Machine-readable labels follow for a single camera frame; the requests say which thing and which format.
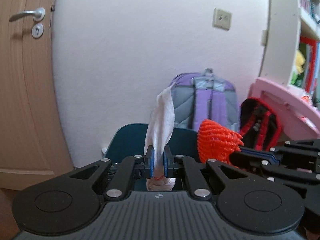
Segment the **red net mesh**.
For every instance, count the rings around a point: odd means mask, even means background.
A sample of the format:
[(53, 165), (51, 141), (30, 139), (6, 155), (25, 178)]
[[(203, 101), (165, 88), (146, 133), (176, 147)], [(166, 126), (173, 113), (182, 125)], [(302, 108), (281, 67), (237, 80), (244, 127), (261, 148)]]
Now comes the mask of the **red net mesh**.
[(199, 159), (205, 163), (208, 159), (216, 159), (230, 164), (229, 156), (239, 152), (244, 146), (242, 136), (217, 122), (204, 119), (197, 134), (197, 150)]

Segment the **red black backpack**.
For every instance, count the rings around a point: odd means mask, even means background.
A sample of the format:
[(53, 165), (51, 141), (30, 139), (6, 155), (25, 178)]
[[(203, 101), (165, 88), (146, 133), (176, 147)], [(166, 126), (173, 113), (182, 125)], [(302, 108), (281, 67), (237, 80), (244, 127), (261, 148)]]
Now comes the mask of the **red black backpack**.
[(258, 98), (247, 98), (241, 104), (240, 132), (246, 148), (268, 151), (276, 146), (282, 127), (275, 111)]

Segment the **door lock plate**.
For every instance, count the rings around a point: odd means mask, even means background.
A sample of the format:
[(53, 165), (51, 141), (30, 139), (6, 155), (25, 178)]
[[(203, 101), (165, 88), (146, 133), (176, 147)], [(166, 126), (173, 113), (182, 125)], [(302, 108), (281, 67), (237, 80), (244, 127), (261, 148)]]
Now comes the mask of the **door lock plate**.
[(43, 35), (44, 26), (42, 23), (37, 23), (33, 26), (31, 30), (31, 35), (33, 38), (38, 39)]

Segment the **wooden door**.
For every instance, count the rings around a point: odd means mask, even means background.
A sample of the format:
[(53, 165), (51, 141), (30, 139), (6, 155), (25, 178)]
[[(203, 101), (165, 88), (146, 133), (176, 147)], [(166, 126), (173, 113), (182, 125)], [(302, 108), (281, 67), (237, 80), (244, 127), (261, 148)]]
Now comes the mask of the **wooden door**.
[[(46, 10), (9, 22), (21, 11)], [(73, 168), (57, 109), (52, 68), (55, 0), (1, 0), (1, 187), (22, 190)], [(33, 26), (42, 23), (35, 39)]]

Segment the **white tissue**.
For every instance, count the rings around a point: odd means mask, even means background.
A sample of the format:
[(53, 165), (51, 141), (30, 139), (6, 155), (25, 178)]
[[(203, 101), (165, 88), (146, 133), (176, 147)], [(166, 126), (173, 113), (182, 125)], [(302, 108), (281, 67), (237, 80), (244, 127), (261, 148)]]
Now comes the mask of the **white tissue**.
[(153, 175), (146, 182), (148, 191), (172, 191), (175, 185), (174, 178), (167, 178), (164, 175), (163, 163), (164, 148), (172, 136), (174, 122), (174, 104), (171, 96), (171, 86), (169, 86), (157, 95), (146, 132), (144, 154), (147, 153), (149, 146), (152, 146), (155, 150)]

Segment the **dark green bin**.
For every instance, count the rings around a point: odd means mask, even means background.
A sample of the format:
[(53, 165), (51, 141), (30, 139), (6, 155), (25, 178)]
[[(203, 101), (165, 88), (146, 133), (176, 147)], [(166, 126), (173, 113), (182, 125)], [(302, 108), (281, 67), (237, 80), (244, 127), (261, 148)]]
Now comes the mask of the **dark green bin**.
[[(105, 153), (113, 163), (120, 163), (125, 157), (143, 155), (147, 124), (129, 124), (117, 130)], [(200, 162), (197, 150), (197, 132), (191, 129), (174, 128), (168, 142), (173, 155), (186, 155)]]

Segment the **wall socket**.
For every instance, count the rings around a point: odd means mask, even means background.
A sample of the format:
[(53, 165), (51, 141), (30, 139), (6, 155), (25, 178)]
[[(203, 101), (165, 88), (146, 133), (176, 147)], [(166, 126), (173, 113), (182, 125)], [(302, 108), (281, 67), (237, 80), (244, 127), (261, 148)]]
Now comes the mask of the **wall socket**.
[(228, 31), (231, 27), (232, 13), (215, 8), (213, 15), (213, 27)]

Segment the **white bookshelf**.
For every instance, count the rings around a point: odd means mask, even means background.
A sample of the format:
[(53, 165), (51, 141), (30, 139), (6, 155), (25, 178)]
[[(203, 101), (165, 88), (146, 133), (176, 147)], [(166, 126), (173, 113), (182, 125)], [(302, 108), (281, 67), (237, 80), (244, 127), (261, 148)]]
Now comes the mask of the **white bookshelf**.
[(269, 0), (260, 77), (310, 93), (319, 71), (319, 0)]

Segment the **purple grey backpack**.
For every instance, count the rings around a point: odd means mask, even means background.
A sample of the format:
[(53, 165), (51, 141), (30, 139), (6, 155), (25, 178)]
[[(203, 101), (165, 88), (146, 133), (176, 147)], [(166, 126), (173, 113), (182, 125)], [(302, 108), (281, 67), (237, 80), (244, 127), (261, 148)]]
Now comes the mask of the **purple grey backpack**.
[(234, 85), (214, 75), (210, 68), (201, 73), (182, 73), (171, 84), (175, 127), (198, 131), (205, 119), (240, 131), (240, 105)]

